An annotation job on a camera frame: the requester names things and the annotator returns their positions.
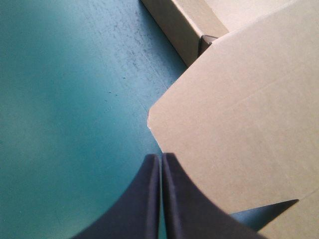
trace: black object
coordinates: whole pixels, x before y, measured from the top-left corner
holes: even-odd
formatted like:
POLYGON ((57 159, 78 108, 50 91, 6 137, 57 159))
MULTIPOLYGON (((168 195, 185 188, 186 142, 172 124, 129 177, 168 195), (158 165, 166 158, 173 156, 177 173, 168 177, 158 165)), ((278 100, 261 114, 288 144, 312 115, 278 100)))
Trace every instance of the black object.
POLYGON ((168 239, 265 239, 207 199, 174 154, 162 157, 162 191, 168 239))
POLYGON ((73 239, 157 239, 160 166, 148 155, 127 190, 96 222, 73 239))
POLYGON ((246 226, 257 232, 298 201, 298 199, 295 199, 249 209, 232 214, 232 218, 244 222, 246 226))

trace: cardboard box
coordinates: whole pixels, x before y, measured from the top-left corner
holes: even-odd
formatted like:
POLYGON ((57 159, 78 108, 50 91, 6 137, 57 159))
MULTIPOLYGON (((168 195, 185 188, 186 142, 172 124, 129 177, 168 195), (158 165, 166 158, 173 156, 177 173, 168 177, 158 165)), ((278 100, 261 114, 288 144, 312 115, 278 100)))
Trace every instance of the cardboard box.
POLYGON ((142 0, 190 66, 210 44, 290 0, 142 0))
POLYGON ((263 232, 318 238, 319 1, 290 1, 215 40, 148 125, 226 212, 300 199, 263 232))

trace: floor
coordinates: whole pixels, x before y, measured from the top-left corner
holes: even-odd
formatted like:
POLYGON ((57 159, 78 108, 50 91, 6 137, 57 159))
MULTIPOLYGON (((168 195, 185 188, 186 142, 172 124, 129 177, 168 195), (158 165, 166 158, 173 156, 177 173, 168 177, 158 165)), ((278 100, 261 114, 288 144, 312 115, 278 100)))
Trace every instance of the floor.
POLYGON ((103 214, 160 153, 148 109, 185 69, 139 0, 0 1, 0 238, 103 214))

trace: teal floor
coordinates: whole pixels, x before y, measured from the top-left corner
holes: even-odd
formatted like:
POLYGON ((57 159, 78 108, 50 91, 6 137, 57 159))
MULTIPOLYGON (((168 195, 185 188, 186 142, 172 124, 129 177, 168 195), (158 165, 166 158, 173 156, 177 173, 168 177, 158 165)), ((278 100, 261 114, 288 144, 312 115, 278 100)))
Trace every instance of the teal floor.
POLYGON ((1 0, 0 238, 103 214, 160 153, 148 109, 185 69, 139 0, 1 0))

